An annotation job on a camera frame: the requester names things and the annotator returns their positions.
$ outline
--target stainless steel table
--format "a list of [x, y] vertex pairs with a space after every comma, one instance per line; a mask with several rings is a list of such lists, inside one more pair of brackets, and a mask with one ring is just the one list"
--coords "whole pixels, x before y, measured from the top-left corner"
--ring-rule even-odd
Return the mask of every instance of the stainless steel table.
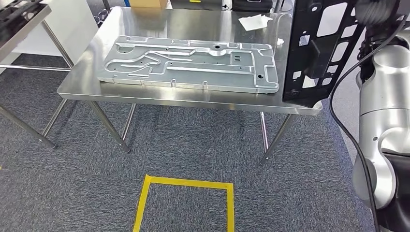
[[[0, 8], [5, 7], [7, 5], [13, 5], [16, 4], [15, 1], [13, 0], [0, 0]], [[61, 52], [63, 58], [67, 62], [67, 65], [70, 67], [68, 69], [66, 68], [54, 68], [54, 67], [37, 67], [37, 66], [27, 66], [27, 65], [2, 65], [0, 64], [0, 68], [13, 68], [13, 69], [32, 69], [32, 70], [48, 70], [48, 71], [61, 71], [61, 72], [68, 72], [71, 70], [71, 67], [74, 65], [73, 62], [71, 61], [70, 57], [67, 55], [67, 52], [64, 50], [64, 48], [61, 46], [61, 43], [57, 39], [57, 37], [54, 35], [48, 24], [44, 21], [45, 17], [51, 13], [51, 9], [47, 4], [41, 4], [39, 6], [40, 11], [33, 17], [31, 18], [30, 21], [26, 23], [20, 30], [18, 30], [15, 34], [11, 35], [9, 39], [6, 39], [4, 41], [1, 41], [0, 43], [0, 61], [5, 59], [12, 51], [13, 49], [23, 40], [27, 37], [27, 35], [39, 24], [42, 25], [44, 30], [47, 32], [48, 36], [51, 38], [53, 41], [54, 45], [57, 47], [57, 49]], [[50, 132], [52, 126], [54, 125], [57, 117], [61, 113], [65, 103], [67, 102], [66, 99], [63, 99], [58, 106], [57, 110], [54, 112], [53, 116], [51, 117], [50, 121], [48, 122], [47, 126], [43, 130], [42, 133], [37, 132], [35, 129], [33, 129], [31, 126], [29, 126], [26, 122], [23, 120], [19, 119], [17, 116], [15, 116], [12, 112], [10, 112], [8, 109], [0, 105], [0, 114], [20, 126], [21, 128], [25, 129], [28, 133], [33, 135], [36, 139], [38, 139], [40, 142], [45, 143], [47, 146], [54, 148], [56, 145], [52, 143], [50, 140], [46, 138], [48, 133]]]
[[[95, 76], [96, 68], [103, 65], [105, 57], [119, 35], [148, 36], [270, 44], [275, 51], [279, 83], [283, 86], [290, 40], [291, 16], [288, 14], [267, 14], [273, 19], [269, 21], [267, 28], [245, 31], [238, 18], [253, 15], [257, 15], [257, 13], [115, 7], [57, 92], [65, 99], [88, 101], [94, 112], [125, 151], [130, 150], [124, 143], [124, 138], [137, 103], [259, 111], [261, 112], [264, 146], [267, 150], [261, 161], [261, 164], [264, 164], [272, 155], [273, 148], [279, 142], [294, 116], [316, 115], [322, 109], [320, 102], [313, 108], [284, 103], [282, 101], [282, 88], [275, 94], [249, 94], [103, 83], [98, 81]], [[278, 38], [284, 40], [284, 43], [277, 45]], [[122, 136], [111, 125], [96, 101], [132, 103]], [[271, 146], [268, 146], [266, 138], [263, 112], [288, 114]]]

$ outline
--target table top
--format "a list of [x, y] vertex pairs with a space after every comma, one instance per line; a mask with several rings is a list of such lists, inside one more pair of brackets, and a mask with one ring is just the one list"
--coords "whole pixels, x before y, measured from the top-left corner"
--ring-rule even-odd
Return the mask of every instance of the table top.
[[[115, 7], [57, 92], [70, 100], [318, 114], [322, 109], [320, 102], [307, 108], [282, 101], [291, 16], [266, 14], [273, 19], [268, 22], [268, 27], [245, 31], [238, 19], [254, 15], [257, 13]], [[100, 82], [95, 71], [103, 65], [119, 35], [270, 44], [275, 52], [281, 87], [275, 94], [251, 94]], [[284, 43], [276, 46], [278, 38]]]

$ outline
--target gray carpet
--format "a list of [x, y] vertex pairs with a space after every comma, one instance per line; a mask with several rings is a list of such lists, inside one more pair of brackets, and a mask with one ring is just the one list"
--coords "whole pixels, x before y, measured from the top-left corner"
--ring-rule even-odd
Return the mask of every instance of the gray carpet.
[[[63, 66], [22, 55], [16, 63]], [[64, 73], [6, 70], [1, 103], [42, 129]], [[101, 102], [121, 130], [130, 105]], [[324, 114], [300, 116], [266, 167], [257, 112], [138, 105], [125, 154], [69, 101], [52, 150], [0, 117], [0, 231], [131, 231], [145, 174], [234, 184], [238, 232], [362, 231]], [[267, 114], [270, 139], [284, 115]], [[226, 192], [153, 184], [141, 231], [226, 231]]]

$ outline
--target yellow floor marking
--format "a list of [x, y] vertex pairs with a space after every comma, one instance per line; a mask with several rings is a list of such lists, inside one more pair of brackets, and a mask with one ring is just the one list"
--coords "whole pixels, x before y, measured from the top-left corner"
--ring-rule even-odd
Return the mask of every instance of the yellow floor marking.
[[222, 183], [222, 182], [212, 182], [212, 181], [202, 181], [202, 180], [186, 180], [186, 179], [175, 179], [167, 177], [156, 177], [145, 175], [145, 179], [142, 185], [140, 201], [138, 203], [137, 215], [135, 218], [134, 229], [132, 232], [139, 232], [142, 217], [144, 215], [146, 198], [148, 196], [149, 185], [151, 183], [164, 184], [164, 185], [179, 185], [179, 186], [189, 186], [189, 187], [200, 187], [200, 188], [210, 188], [210, 189], [225, 189], [227, 191], [227, 218], [228, 218], [228, 232], [234, 232], [235, 230], [235, 220], [234, 220], [234, 185], [232, 183]]

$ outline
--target black metal frame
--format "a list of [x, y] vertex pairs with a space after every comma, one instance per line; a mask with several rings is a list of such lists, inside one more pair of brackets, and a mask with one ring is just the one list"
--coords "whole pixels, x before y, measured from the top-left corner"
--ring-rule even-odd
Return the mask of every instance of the black metal frame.
[[[337, 32], [318, 37], [324, 9], [344, 2], [347, 7]], [[357, 0], [296, 0], [282, 97], [284, 102], [313, 107], [318, 101], [329, 96], [364, 29], [355, 16], [351, 16], [356, 2]], [[353, 35], [342, 38], [345, 28], [352, 25], [357, 25]], [[310, 36], [307, 45], [299, 43], [303, 36]], [[332, 62], [337, 46], [343, 42], [349, 44], [342, 59]], [[330, 66], [337, 66], [336, 72], [328, 72]], [[300, 76], [294, 78], [293, 74], [298, 71], [301, 72]], [[316, 86], [303, 88], [305, 76], [316, 79]], [[331, 81], [323, 85], [326, 78], [331, 78]]]
[[41, 1], [14, 0], [0, 9], [0, 43], [8, 41], [45, 7]]

